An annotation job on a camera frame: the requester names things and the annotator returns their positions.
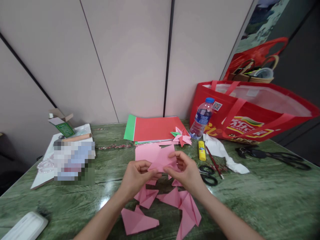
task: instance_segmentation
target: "table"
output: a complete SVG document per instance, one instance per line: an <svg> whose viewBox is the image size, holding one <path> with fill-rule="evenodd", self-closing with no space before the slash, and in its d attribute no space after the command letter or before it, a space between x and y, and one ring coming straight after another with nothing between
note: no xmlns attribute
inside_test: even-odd
<svg viewBox="0 0 320 240"><path fill-rule="evenodd" d="M187 120L182 120L189 129ZM0 198L0 238L26 213L37 211L47 216L49 224L38 239L72 239L110 199L121 184L127 163L134 160L134 147L124 140L126 124L91 126L96 143L94 185L55 185L54 182L30 190L36 176L37 163ZM183 151L198 166L198 142L185 145ZM223 143L235 162L244 164L249 174L228 171L210 192L266 239L315 239L320 219L320 169L310 163L311 171L294 169L275 159L241 159L234 148L240 144ZM288 151L271 140L261 143L259 149L269 152ZM223 159L215 157L218 164ZM170 192L172 180L162 176L156 186L159 194ZM195 199L202 215L199 227L194 227L185 239L226 239L218 225ZM134 210L136 200L126 208ZM121 217L118 218L109 239L176 239L182 212L156 199L151 208L141 208L146 216L156 218L155 229L126 236Z"/></svg>

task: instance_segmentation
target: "cardboard box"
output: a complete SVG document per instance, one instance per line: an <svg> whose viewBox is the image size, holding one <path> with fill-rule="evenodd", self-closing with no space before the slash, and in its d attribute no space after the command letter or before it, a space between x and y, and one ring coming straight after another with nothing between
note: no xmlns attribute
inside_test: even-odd
<svg viewBox="0 0 320 240"><path fill-rule="evenodd" d="M65 117L58 108L49 110L50 117L48 121L54 125L66 138L75 134L73 127L68 121L73 117L73 113Z"/></svg>

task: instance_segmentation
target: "hand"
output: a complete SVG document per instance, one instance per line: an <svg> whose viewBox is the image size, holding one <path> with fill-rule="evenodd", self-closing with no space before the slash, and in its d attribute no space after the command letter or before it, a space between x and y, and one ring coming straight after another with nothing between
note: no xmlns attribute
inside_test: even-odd
<svg viewBox="0 0 320 240"><path fill-rule="evenodd" d="M130 201L149 180L158 180L162 173L158 173L157 169L147 171L151 162L147 160L131 161L128 163L127 170L124 173L119 192Z"/></svg>
<svg viewBox="0 0 320 240"><path fill-rule="evenodd" d="M177 157L178 168L183 172L176 172L171 167L164 167L163 170L178 180L188 192L198 198L202 191L208 189L202 181L196 162L182 151L172 152L168 157L172 158L174 156Z"/></svg>

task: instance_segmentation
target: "yellow glue stick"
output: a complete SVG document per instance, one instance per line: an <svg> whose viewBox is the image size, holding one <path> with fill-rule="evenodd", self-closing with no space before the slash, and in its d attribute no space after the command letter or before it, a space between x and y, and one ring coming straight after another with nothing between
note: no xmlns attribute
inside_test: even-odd
<svg viewBox="0 0 320 240"><path fill-rule="evenodd" d="M207 160L203 141L199 141L199 159L201 161L206 161Z"/></svg>

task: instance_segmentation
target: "blue bottle cap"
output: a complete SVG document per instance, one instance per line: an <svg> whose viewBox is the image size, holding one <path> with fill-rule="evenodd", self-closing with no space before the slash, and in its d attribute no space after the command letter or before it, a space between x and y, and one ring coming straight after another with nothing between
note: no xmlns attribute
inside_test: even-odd
<svg viewBox="0 0 320 240"><path fill-rule="evenodd" d="M214 103L214 98L206 98L207 103Z"/></svg>

